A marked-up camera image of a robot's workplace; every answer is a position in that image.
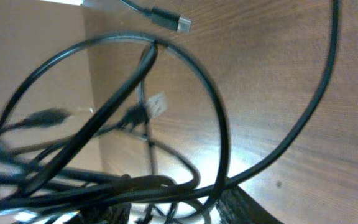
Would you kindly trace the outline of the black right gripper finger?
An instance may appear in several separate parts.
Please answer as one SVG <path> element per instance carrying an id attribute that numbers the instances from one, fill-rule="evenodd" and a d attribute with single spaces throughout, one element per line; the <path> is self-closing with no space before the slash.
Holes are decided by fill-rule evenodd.
<path id="1" fill-rule="evenodd" d="M 221 223 L 282 224 L 239 186 L 225 190 L 217 200 Z"/>

